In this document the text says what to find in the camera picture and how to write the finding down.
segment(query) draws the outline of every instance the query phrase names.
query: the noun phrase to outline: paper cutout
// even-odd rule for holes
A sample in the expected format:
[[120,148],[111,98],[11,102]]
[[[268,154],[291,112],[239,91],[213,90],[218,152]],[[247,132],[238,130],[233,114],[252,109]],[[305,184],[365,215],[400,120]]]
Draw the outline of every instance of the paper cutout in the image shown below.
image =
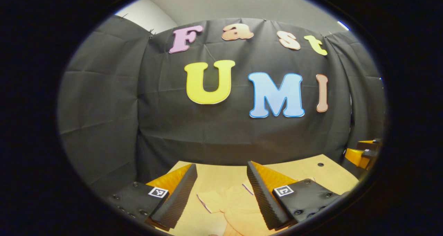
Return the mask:
[[299,50],[301,48],[300,43],[296,41],[296,37],[293,34],[286,31],[277,31],[277,36],[280,38],[279,42],[283,47],[294,50]]
[[328,110],[328,102],[327,102],[327,86],[326,83],[328,83],[328,78],[324,76],[323,74],[317,74],[315,78],[318,81],[318,105],[317,105],[317,111],[318,112],[325,112]]
[[254,33],[251,33],[249,26],[243,23],[227,25],[223,28],[223,31],[225,32],[221,37],[224,40],[249,39],[254,36]]
[[268,236],[275,233],[266,227],[257,200],[250,193],[252,190],[250,181],[246,180],[243,184],[217,191],[197,193],[197,198],[211,214],[224,214],[226,229],[219,236]]
[[302,108],[300,83],[302,77],[295,73],[288,73],[283,78],[280,89],[272,81],[271,77],[264,72],[253,72],[248,79],[254,83],[254,108],[250,111],[253,118],[265,118],[269,111],[264,108],[267,101],[274,116],[280,114],[281,108],[286,101],[283,115],[286,117],[301,117],[304,115]]
[[169,50],[169,53],[178,53],[188,50],[189,45],[186,45],[186,41],[190,43],[195,41],[195,38],[197,36],[195,31],[199,32],[203,31],[203,26],[198,25],[189,28],[177,29],[176,31],[173,31],[172,33],[175,34],[174,44],[172,45],[172,48]]
[[312,35],[307,35],[304,36],[305,39],[307,39],[310,43],[310,46],[312,47],[312,49],[314,51],[316,51],[316,53],[321,54],[321,55],[327,55],[328,52],[326,52],[326,50],[322,49],[320,47],[320,45],[323,45],[323,43],[321,41],[319,41],[318,39],[315,39],[314,36]]
[[186,92],[193,102],[202,105],[215,104],[225,100],[231,93],[231,68],[235,66],[235,62],[215,61],[214,66],[218,68],[218,89],[212,92],[207,92],[203,88],[203,73],[208,64],[198,62],[185,66],[185,71],[188,73]]

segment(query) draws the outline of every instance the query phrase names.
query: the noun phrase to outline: blue letter m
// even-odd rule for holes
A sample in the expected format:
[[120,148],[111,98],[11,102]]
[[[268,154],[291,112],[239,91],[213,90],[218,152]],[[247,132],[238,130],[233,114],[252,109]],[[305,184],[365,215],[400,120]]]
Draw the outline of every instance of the blue letter m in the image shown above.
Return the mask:
[[302,77],[295,73],[288,73],[283,78],[280,89],[277,89],[271,77],[264,72],[253,72],[248,79],[254,83],[254,108],[250,111],[253,118],[265,118],[269,111],[264,108],[267,100],[274,116],[280,114],[286,100],[286,109],[283,115],[286,117],[301,117],[304,115],[302,98],[300,94],[300,83]]

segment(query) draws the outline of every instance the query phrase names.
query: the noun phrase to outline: letter u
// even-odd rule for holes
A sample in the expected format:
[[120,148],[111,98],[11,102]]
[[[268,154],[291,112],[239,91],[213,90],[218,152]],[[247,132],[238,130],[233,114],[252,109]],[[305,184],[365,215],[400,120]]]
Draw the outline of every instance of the letter u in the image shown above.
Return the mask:
[[203,89],[203,73],[208,68],[208,64],[198,62],[185,66],[188,75],[186,93],[193,102],[211,105],[222,102],[231,93],[231,68],[235,66],[235,62],[230,60],[215,61],[214,66],[218,68],[218,88],[211,92]]

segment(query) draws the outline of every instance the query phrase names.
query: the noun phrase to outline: black fabric curtain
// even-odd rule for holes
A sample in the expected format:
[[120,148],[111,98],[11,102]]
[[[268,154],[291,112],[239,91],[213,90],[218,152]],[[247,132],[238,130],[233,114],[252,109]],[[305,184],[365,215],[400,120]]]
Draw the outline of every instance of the black fabric curtain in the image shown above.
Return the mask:
[[58,125],[73,167],[100,195],[136,178],[137,85],[149,33],[113,16],[68,64]]
[[[254,36],[223,40],[223,28],[234,23],[247,24]],[[168,53],[172,32],[195,25],[204,30],[187,43],[190,48]],[[295,35],[301,49],[283,47],[277,31]],[[304,39],[308,35],[322,42],[326,56],[313,50]],[[191,101],[184,67],[206,62],[204,90],[215,91],[214,62],[220,60],[235,62],[228,98],[215,105]],[[270,112],[267,118],[251,118],[254,86],[248,75],[253,72],[269,74],[278,88],[286,74],[301,75],[305,115]],[[316,111],[317,74],[328,78],[329,106],[323,113]],[[105,195],[134,179],[159,177],[180,160],[272,164],[325,154],[342,164],[348,145],[381,137],[381,88],[369,53],[350,32],[324,37],[281,22],[233,18],[196,22],[149,39],[143,28],[114,16],[71,60],[60,89],[59,124],[74,167]]]

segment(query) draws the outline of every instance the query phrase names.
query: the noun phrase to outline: tan table surface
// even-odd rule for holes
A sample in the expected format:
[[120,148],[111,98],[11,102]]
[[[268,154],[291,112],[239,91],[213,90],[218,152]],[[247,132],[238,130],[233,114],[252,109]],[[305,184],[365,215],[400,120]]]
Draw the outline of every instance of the tan table surface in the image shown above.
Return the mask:
[[[320,162],[324,164],[323,167],[318,166]],[[169,172],[189,163],[178,161]],[[351,190],[358,183],[356,177],[325,155],[265,166],[296,180],[313,177],[318,184],[337,194]],[[196,163],[196,167],[198,178],[191,190],[182,217],[176,227],[171,228],[167,233],[175,236],[208,236],[210,234],[223,236],[227,224],[224,214],[221,212],[210,214],[197,198],[197,193],[221,191],[233,185],[241,185],[248,180],[246,166]]]

